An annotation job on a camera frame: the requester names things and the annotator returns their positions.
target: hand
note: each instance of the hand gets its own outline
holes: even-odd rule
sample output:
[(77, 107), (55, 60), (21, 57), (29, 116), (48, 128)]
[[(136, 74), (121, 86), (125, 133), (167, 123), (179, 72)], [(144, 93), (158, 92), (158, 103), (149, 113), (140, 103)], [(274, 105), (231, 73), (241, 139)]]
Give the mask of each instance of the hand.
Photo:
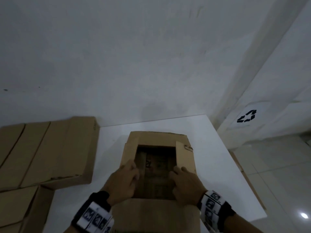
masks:
[(174, 172), (169, 172), (169, 178), (175, 182), (173, 194), (177, 202), (184, 205), (197, 205), (207, 191), (198, 176), (189, 172), (185, 167), (180, 169), (175, 166), (173, 170)]
[(108, 204), (113, 206), (134, 195), (135, 185), (139, 179), (139, 171), (133, 160), (127, 161), (108, 178), (104, 190), (109, 193)]

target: box opening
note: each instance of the box opening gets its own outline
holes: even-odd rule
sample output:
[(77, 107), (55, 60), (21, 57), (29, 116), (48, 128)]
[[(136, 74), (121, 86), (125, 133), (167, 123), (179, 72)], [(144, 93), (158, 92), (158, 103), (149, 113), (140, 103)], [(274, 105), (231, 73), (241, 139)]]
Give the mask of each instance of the box opening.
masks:
[(138, 180), (133, 198), (174, 200), (174, 182), (168, 174), (176, 165), (176, 148), (139, 145), (135, 155), (139, 169)]

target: floor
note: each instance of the floor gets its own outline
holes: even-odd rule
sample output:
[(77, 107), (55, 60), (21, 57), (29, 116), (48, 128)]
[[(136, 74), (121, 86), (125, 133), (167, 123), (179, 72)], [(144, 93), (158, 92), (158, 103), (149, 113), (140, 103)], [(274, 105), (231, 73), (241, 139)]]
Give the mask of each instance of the floor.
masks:
[(243, 145), (234, 153), (267, 208), (268, 217), (252, 223), (264, 233), (311, 232), (311, 147), (295, 135)]

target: white table surface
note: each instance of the white table surface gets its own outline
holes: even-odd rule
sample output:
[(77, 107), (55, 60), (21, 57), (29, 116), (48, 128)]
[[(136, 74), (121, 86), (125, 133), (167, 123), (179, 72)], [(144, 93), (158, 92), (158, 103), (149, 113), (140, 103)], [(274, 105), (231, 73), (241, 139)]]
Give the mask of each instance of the white table surface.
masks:
[[(207, 189), (221, 194), (248, 221), (266, 217), (246, 180), (206, 115), (102, 127), (92, 183), (55, 192), (44, 233), (61, 233), (92, 192), (97, 192), (120, 165), (131, 131), (181, 133), (193, 147), (196, 171)], [(201, 232), (207, 232), (201, 223)]]

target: recycling symbol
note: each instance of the recycling symbol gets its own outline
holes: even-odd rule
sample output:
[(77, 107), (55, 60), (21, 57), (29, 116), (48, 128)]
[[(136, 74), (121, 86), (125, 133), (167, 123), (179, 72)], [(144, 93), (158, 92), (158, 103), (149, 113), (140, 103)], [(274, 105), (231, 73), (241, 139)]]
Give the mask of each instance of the recycling symbol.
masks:
[[(236, 122), (237, 123), (243, 123), (243, 122), (248, 122), (251, 121), (255, 118), (255, 113), (257, 112), (257, 110), (250, 110), (248, 113), (246, 113), (245, 115), (241, 116)], [(250, 119), (245, 119), (245, 116), (249, 115), (251, 113), (251, 118)]]

